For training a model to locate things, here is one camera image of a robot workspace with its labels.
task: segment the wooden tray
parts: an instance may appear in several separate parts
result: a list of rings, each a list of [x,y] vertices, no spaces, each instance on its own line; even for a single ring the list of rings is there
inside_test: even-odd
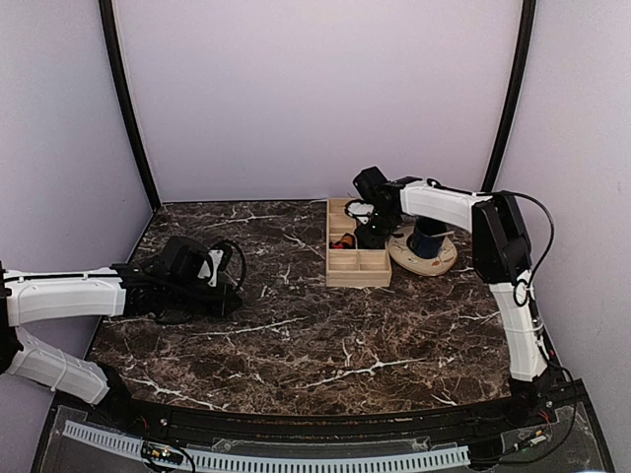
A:
[[[329,199],[326,204],[326,286],[333,288],[386,288],[392,266],[386,249],[330,249],[355,231],[357,222],[344,213],[351,199]]]

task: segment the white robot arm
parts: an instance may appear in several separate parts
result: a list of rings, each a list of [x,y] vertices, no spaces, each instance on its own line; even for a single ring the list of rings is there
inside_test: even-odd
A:
[[[401,210],[411,216],[429,217],[473,232],[473,206],[491,202],[492,196],[479,196],[437,188],[425,180],[411,182],[400,190]],[[533,381],[547,368],[541,354],[540,317],[533,316],[528,304],[532,297],[530,269],[511,281],[489,284],[495,297],[511,354],[511,377]]]
[[[531,286],[530,241],[515,196],[449,189],[433,179],[388,181],[377,168],[353,181],[375,207],[355,232],[368,247],[383,245],[401,223],[401,214],[426,217],[467,230],[473,266],[489,285],[504,324],[510,353],[512,417],[518,423],[549,384],[543,322]]]
[[[241,304],[238,288],[218,282],[231,253],[229,245],[207,249],[175,236],[159,255],[138,266],[37,274],[4,271],[0,265],[0,373],[26,377],[93,405],[113,389],[118,397],[128,397],[114,369],[68,355],[22,325],[82,315],[158,314],[170,303],[196,303],[202,313],[226,316]]]

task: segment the black cable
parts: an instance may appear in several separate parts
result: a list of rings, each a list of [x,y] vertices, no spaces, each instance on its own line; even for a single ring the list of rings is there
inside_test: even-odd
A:
[[[222,240],[216,242],[215,244],[213,244],[210,247],[210,249],[216,249],[216,248],[220,247],[222,244],[226,244],[228,246],[231,246],[233,249],[235,249],[237,251],[237,253],[239,254],[239,257],[241,258],[241,275],[239,277],[239,281],[235,285],[235,288],[228,292],[228,294],[230,295],[230,294],[233,294],[236,291],[238,291],[244,285],[245,277],[247,276],[247,263],[245,262],[245,253],[244,253],[244,251],[241,249],[241,247],[238,244],[236,244],[235,242],[233,242],[230,239],[222,239]]]
[[[353,220],[357,220],[361,223],[361,221],[359,220],[360,217],[365,217],[367,219],[370,219],[372,214],[353,214],[350,210],[349,207],[352,204],[366,204],[366,201],[362,200],[362,199],[353,199],[353,200],[349,200],[348,202],[346,202],[346,205],[344,206],[344,213],[346,214],[347,217],[350,217]]]
[[[550,237],[549,237],[549,240],[548,240],[548,245],[543,250],[543,253],[541,254],[541,257],[536,262],[536,264],[534,265],[534,268],[532,269],[532,272],[530,273],[530,283],[532,284],[532,280],[534,279],[534,275],[536,274],[537,270],[541,266],[541,263],[543,262],[543,260],[546,258],[546,256],[550,252],[550,248],[552,247],[552,243],[554,242],[554,236],[555,236],[555,232],[556,231],[555,231],[555,227],[554,227],[554,219],[552,219],[552,214],[550,214],[550,211],[547,209],[547,207],[545,205],[543,205],[539,200],[535,199],[531,195],[522,194],[521,192],[513,192],[511,190],[501,190],[499,192],[494,192],[494,194],[496,194],[496,195],[512,195],[514,197],[520,197],[521,199],[529,200],[530,202],[535,204],[537,207],[539,207],[539,209],[541,209],[545,213],[545,216],[548,219],[548,223],[550,224]]]
[[[568,437],[570,436],[570,434],[574,430],[574,424],[576,423],[576,411],[577,411],[577,407],[578,407],[578,404],[579,404],[579,391],[578,391],[578,389],[576,387],[576,382],[575,382],[574,378],[572,377],[572,373],[567,368],[562,367],[561,365],[557,365],[557,364],[551,362],[550,360],[548,360],[548,364],[551,365],[552,367],[556,368],[557,370],[561,370],[566,375],[568,375],[568,377],[570,378],[570,382],[572,383],[572,389],[574,391],[574,403],[572,405],[572,420],[570,421],[570,427],[568,428],[568,431],[565,433],[565,436],[563,436],[563,438],[561,440],[559,440],[556,445],[554,445],[552,448],[550,448],[545,453],[539,455],[537,458],[533,458],[533,459],[530,459],[530,460],[500,461],[499,462],[500,465],[527,465],[527,464],[535,463],[535,462],[537,462],[539,460],[542,460],[543,458],[546,458],[547,456],[550,456],[553,452],[558,450],[559,447],[563,443],[565,443],[565,441],[568,439]]]
[[[542,351],[544,358],[546,358],[548,360],[548,364],[551,365],[552,367],[556,368],[557,370],[561,370],[562,372],[564,372],[568,378],[570,379],[570,382],[572,383],[572,390],[574,392],[574,400],[573,400],[573,404],[572,404],[572,420],[570,421],[570,427],[568,428],[567,432],[565,433],[565,435],[563,436],[563,438],[561,440],[559,440],[552,448],[550,448],[548,451],[546,451],[545,453],[539,455],[536,458],[532,458],[530,460],[502,460],[502,458],[504,458],[505,456],[511,455],[513,453],[517,453],[521,450],[510,450],[510,451],[505,451],[503,453],[500,453],[499,455],[493,456],[493,457],[489,457],[489,458],[475,458],[475,457],[471,457],[470,459],[472,461],[478,462],[478,463],[489,463],[489,462],[495,462],[497,461],[498,464],[500,465],[528,465],[531,463],[536,463],[537,461],[542,460],[543,458],[548,457],[549,455],[551,455],[553,452],[555,452],[556,450],[558,450],[561,445],[563,443],[565,443],[565,441],[568,439],[568,437],[570,436],[570,434],[572,433],[572,431],[574,430],[574,424],[576,423],[576,414],[577,414],[577,407],[578,407],[578,403],[579,403],[579,390],[576,387],[576,381],[574,380],[574,377],[572,376],[572,373],[565,367],[562,367],[552,361],[549,360],[549,357],[545,356],[545,352],[543,352],[543,349],[541,349],[539,347],[539,350]]]
[[[92,412],[94,412],[95,414],[97,414],[103,421],[105,421],[105,423],[111,427],[112,429],[115,429],[118,432],[122,432],[122,430],[116,426],[110,419],[108,419],[106,416],[104,416],[101,412],[99,412],[99,410],[91,405],[90,407],[92,407]],[[155,439],[150,437],[148,434],[146,434],[147,432],[149,432],[149,424],[145,424],[145,435],[144,436],[139,436],[140,439],[142,439],[142,441],[152,441],[153,443],[159,443],[160,445],[166,445],[171,447],[174,450],[177,450],[179,453],[181,453],[186,460],[190,463],[190,471],[191,473],[196,473],[197,471],[197,467],[195,465],[195,460],[193,460],[193,457],[190,455],[190,453],[188,453],[186,450],[184,450],[183,448],[181,448],[180,446],[174,445],[170,442],[168,442],[165,439]],[[149,463],[151,463],[153,466],[158,467],[158,468],[162,468],[161,465],[156,465],[150,458],[143,458],[142,456],[140,457],[142,460],[149,460]]]
[[[523,301],[520,301],[517,298],[517,289],[520,287],[521,284],[524,285],[524,289],[526,290],[526,297],[524,298]],[[528,304],[528,301],[530,300],[529,288],[530,288],[530,284],[528,283],[526,279],[520,278],[517,280],[517,283],[513,287],[513,302],[515,303],[517,307],[523,307],[524,305]]]

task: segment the black frame pole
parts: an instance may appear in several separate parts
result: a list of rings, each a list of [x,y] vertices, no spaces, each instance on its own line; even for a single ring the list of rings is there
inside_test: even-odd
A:
[[[118,43],[118,34],[116,32],[116,20],[111,0],[99,0],[101,9],[101,22],[103,24],[103,33],[105,36],[105,45],[107,47],[107,56],[109,57],[109,67],[111,69],[111,77],[114,80],[116,94],[118,95],[118,104],[125,128],[127,129],[127,137],[131,145],[131,151],[140,173],[145,193],[149,199],[149,204],[155,212],[162,205],[158,189],[151,175],[147,155],[142,145],[138,123],[134,113],[134,107],[131,103],[129,88],[127,86],[127,78],[125,77],[125,69],[122,64],[122,56],[120,54],[120,44]]]
[[[506,151],[506,145],[509,141],[509,135],[511,134],[513,118],[515,117],[515,110],[517,109],[517,102],[520,97],[520,90],[522,89],[524,70],[526,69],[535,7],[536,0],[524,0],[524,4],[522,5],[520,32],[517,36],[517,46],[515,48],[515,57],[513,58],[513,69],[511,70],[509,89],[506,92],[504,109],[502,110],[502,117],[500,118],[500,126],[497,130],[491,159],[489,160],[489,166],[486,169],[486,175],[482,183],[483,192],[491,192],[495,186],[495,181],[500,173],[502,159]]]

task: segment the brown marble surface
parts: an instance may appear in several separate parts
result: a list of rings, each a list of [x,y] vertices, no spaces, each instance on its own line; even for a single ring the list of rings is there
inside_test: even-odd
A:
[[[173,235],[234,239],[247,259],[244,306],[179,326],[105,320],[90,359],[116,367],[136,398],[245,413],[376,414],[508,395],[502,322],[465,233],[446,275],[393,264],[389,289],[357,290],[325,286],[325,229],[322,202],[164,206],[135,259]]]

